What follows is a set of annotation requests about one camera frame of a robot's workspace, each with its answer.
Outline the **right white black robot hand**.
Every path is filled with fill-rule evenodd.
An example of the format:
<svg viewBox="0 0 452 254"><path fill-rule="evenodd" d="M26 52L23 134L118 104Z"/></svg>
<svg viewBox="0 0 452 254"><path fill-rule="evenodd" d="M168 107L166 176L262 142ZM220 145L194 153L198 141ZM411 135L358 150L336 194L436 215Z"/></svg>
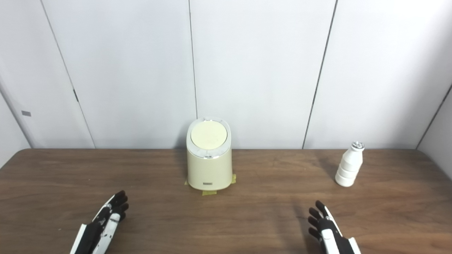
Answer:
<svg viewBox="0 0 452 254"><path fill-rule="evenodd" d="M345 238L334 217L325 204L315 201L315 208L310 207L308 232L316 238L324 254L360 254L355 238Z"/></svg>

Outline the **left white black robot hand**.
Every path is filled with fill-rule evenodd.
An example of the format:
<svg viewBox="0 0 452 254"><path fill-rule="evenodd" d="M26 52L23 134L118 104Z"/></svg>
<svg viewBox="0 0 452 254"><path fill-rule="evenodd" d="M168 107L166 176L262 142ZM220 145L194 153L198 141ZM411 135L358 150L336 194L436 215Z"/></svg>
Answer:
<svg viewBox="0 0 452 254"><path fill-rule="evenodd" d="M88 224L81 224L71 254L105 254L129 208L124 190L114 194Z"/></svg>

